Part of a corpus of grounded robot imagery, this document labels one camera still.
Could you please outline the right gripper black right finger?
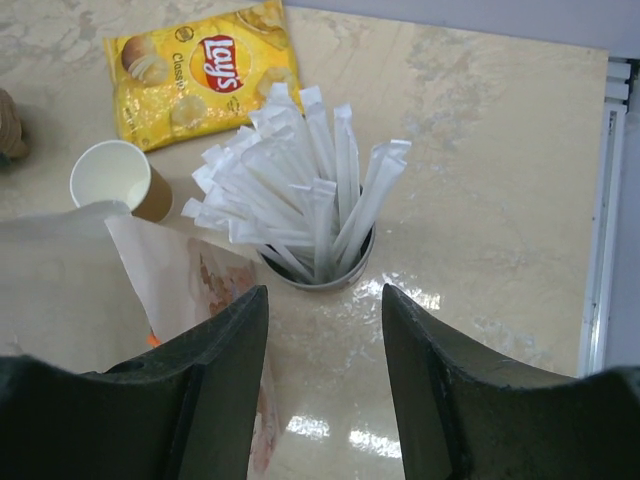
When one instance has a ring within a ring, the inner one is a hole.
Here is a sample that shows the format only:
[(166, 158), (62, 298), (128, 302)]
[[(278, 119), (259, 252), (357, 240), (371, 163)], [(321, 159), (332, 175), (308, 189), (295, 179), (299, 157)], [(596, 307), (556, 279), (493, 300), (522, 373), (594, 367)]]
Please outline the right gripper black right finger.
[(639, 371), (580, 379), (502, 355), (392, 285), (382, 327), (409, 479), (635, 479)]

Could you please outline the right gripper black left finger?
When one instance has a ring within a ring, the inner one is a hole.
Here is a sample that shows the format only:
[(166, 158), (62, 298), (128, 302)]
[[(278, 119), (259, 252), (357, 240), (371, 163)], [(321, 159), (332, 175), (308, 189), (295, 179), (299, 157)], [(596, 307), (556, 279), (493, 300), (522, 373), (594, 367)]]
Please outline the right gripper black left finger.
[(268, 334), (268, 292), (103, 373), (1, 360), (5, 479), (243, 479)]

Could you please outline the brown paper takeout bag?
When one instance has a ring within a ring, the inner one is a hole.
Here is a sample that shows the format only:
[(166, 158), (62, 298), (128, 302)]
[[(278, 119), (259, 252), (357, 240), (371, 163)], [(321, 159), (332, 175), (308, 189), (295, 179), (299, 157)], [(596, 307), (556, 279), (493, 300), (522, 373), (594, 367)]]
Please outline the brown paper takeout bag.
[[(215, 317), (256, 283), (247, 259), (114, 201), (1, 225), (1, 360), (103, 373)], [(247, 476), (279, 437), (267, 340)]]

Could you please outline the brown paper cup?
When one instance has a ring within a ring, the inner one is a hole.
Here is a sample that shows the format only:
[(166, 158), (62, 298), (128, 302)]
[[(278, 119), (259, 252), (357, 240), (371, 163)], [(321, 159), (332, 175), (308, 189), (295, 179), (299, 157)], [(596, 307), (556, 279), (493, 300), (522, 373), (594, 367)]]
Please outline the brown paper cup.
[(122, 140), (93, 145), (76, 161), (69, 179), (74, 204), (121, 201), (143, 220), (160, 222), (173, 206), (171, 186), (137, 146)]

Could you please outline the cardboard cup carrier tray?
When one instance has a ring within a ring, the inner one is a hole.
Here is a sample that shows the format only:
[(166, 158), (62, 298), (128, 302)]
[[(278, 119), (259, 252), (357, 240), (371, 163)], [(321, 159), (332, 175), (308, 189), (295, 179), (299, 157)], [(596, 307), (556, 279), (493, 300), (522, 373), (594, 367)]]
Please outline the cardboard cup carrier tray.
[(22, 159), (29, 154), (17, 106), (9, 93), (1, 90), (1, 159)]

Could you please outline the grey straw holder cup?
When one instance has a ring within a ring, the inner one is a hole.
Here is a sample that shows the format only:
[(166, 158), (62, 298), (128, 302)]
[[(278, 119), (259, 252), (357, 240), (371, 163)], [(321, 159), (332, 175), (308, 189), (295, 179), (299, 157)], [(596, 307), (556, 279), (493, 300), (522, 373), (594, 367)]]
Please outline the grey straw holder cup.
[(316, 180), (294, 185), (303, 207), (297, 229), (249, 221), (259, 254), (285, 282), (307, 291), (328, 291), (354, 282), (366, 266), (375, 238), (375, 217), (369, 190), (360, 185), (347, 218), (339, 222), (338, 185)]

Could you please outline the yellow Lays chips bag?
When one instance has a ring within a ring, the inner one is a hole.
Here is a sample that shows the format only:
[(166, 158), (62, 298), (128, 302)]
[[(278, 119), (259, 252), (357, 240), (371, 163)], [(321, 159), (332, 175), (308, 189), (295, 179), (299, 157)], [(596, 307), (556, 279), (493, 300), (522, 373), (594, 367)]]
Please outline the yellow Lays chips bag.
[(249, 123), (275, 83), (301, 82), (280, 1), (107, 38), (116, 132), (143, 151)]

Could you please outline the aluminium rail frame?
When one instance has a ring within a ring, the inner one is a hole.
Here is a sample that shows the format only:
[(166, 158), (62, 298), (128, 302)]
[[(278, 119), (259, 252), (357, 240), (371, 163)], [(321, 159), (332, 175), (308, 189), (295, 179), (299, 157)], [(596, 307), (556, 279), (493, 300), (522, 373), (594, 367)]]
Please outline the aluminium rail frame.
[(580, 377), (599, 372), (605, 365), (626, 115), (638, 66), (637, 59), (608, 59), (600, 133), (600, 164), (577, 367)]

